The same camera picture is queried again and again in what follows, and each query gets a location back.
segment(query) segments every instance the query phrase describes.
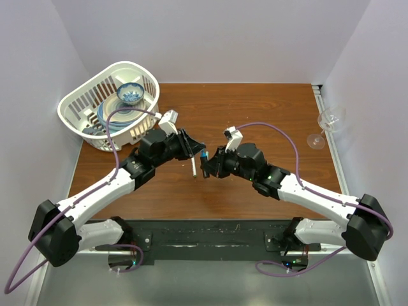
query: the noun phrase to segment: white dish rack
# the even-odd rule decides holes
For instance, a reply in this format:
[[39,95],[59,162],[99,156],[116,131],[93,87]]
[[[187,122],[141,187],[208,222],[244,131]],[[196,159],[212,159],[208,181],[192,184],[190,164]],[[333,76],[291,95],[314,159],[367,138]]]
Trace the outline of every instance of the white dish rack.
[[[58,104],[58,116],[72,132],[80,135],[87,143],[102,151],[112,151],[108,137],[93,136],[83,133],[85,128],[94,128],[106,132],[99,122],[96,112],[98,106],[124,83],[136,82],[145,89],[145,109],[150,112],[159,111],[159,83],[145,68],[133,62],[116,62],[98,73],[86,83],[65,96]],[[144,113],[130,126],[111,134],[115,148],[120,150],[123,145],[135,144],[153,128],[156,119]]]

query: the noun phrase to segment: blue and white bowl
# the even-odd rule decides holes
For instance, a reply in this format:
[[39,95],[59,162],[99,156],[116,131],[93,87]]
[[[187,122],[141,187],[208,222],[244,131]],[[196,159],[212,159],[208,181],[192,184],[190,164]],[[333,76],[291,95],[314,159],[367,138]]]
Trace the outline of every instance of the blue and white bowl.
[[125,83],[116,92],[117,97],[127,105],[136,105],[143,99],[145,89],[139,83]]

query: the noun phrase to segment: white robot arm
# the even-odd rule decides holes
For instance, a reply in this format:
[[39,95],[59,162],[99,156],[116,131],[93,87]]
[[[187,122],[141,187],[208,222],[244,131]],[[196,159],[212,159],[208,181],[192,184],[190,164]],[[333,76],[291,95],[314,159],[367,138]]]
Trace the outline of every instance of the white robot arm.
[[176,129],[176,119],[176,112],[165,113],[159,122],[161,129],[148,131],[140,146],[99,182],[56,204],[47,200],[38,206],[29,232],[30,241],[51,219],[70,208],[35,243],[53,266],[65,264],[84,249],[131,242],[131,228],[120,217],[92,224],[86,222],[111,202],[148,182],[158,166],[172,159],[190,159],[205,148],[184,129]]
[[284,247],[323,243],[347,247],[365,260],[375,260],[388,238],[387,218],[378,201],[367,194],[361,199],[334,193],[308,183],[294,173],[268,164],[253,143],[240,144],[243,136],[235,127],[224,131],[227,145],[214,157],[201,160],[204,177],[236,175],[252,182],[263,196],[296,203],[328,220],[294,218],[283,237]]

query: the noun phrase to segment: white wall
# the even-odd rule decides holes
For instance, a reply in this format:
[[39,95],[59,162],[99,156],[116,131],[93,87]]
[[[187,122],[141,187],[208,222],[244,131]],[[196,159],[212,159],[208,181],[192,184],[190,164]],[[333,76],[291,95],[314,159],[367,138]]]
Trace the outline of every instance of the white wall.
[[[89,76],[48,0],[3,1],[0,10],[0,284],[28,245],[38,204],[66,196],[80,140],[57,104]],[[23,267],[31,269],[35,252]],[[30,279],[0,305],[24,304]]]
[[134,61],[160,82],[321,83],[369,0],[53,0],[92,75]]
[[372,0],[323,85],[347,108],[336,135],[350,191],[378,198],[395,227],[379,262],[394,305],[407,305],[408,2]]

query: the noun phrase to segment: wooden tabletop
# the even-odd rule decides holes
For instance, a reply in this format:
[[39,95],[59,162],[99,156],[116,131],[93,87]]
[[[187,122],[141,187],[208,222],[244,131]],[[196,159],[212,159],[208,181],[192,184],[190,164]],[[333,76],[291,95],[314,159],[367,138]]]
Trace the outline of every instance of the wooden tabletop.
[[[210,156],[225,145],[223,131],[230,126],[261,121],[284,130],[296,143],[300,154],[300,175],[309,182],[340,192],[333,161],[326,146],[313,150],[306,142],[319,133],[316,101],[308,84],[161,84],[159,108],[162,113],[178,112],[177,127],[205,142]],[[254,142],[269,163],[291,172],[295,154],[288,141],[263,126],[242,130],[244,142]],[[124,159],[127,145],[119,152]],[[84,142],[70,195],[79,193],[114,168],[113,154]],[[190,161],[170,161],[156,170],[156,176],[137,191],[121,197],[95,215],[107,219],[291,219],[321,217],[298,205],[266,198],[251,183],[227,177],[204,179],[198,169],[193,178]]]

